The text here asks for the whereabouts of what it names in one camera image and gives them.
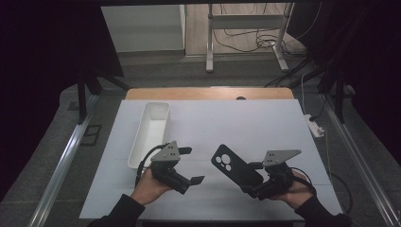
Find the white tray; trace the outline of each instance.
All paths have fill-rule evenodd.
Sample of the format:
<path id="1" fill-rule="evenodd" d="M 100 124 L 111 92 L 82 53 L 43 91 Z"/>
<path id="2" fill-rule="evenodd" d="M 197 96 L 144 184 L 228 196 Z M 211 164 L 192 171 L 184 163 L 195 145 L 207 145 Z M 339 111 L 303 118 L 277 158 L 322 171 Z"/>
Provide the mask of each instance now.
<path id="1" fill-rule="evenodd" d="M 145 155 L 168 139 L 170 105 L 165 102 L 149 102 L 145 105 L 139 129 L 128 159 L 128 166 L 137 169 Z M 150 157 L 145 166 L 150 164 Z"/>

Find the wall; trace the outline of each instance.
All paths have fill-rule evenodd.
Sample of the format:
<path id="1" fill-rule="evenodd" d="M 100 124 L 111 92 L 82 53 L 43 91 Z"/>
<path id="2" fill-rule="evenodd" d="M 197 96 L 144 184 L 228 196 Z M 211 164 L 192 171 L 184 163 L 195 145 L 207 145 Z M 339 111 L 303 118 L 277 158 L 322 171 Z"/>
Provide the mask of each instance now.
<path id="1" fill-rule="evenodd" d="M 103 7 L 117 52 L 183 50 L 180 6 Z"/>

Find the black sleeve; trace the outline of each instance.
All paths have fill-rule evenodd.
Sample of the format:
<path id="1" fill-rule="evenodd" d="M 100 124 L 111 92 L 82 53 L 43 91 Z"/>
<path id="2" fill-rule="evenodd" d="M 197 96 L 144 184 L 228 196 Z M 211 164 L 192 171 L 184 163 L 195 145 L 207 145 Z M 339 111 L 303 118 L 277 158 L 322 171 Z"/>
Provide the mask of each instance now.
<path id="1" fill-rule="evenodd" d="M 92 221 L 88 227 L 133 227 L 145 206 L 127 195 L 122 195 L 108 216 Z"/>
<path id="2" fill-rule="evenodd" d="M 352 220 L 344 214 L 331 215 L 316 196 L 304 202 L 295 213 L 304 218 L 305 227 L 349 227 L 352 224 Z"/>

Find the table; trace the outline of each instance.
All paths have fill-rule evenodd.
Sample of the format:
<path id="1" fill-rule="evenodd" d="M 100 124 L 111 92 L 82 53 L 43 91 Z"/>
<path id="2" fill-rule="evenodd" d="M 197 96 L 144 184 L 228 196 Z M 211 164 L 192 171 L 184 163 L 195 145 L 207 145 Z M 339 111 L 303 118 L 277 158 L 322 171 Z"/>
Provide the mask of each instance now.
<path id="1" fill-rule="evenodd" d="M 239 96 L 248 100 L 236 100 Z M 186 177 L 206 177 L 200 185 L 190 187 L 184 196 L 177 192 L 164 194 L 147 206 L 140 219 L 302 220 L 283 202 L 250 198 L 213 167 L 210 158 L 220 143 L 234 148 L 238 156 L 248 163 L 263 160 L 266 148 L 299 148 L 303 153 L 288 160 L 288 165 L 307 172 L 317 187 L 318 198 L 323 205 L 334 214 L 341 212 L 299 103 L 292 98 L 289 89 L 162 88 L 132 89 L 122 101 L 81 218 L 108 215 L 121 194 L 132 191 L 134 171 L 128 167 L 127 159 L 141 112 L 152 100 L 170 104 L 170 140 L 193 148 L 190 155 L 182 157 L 176 166 L 177 171 Z M 261 174 L 266 180 L 266 172 Z"/>

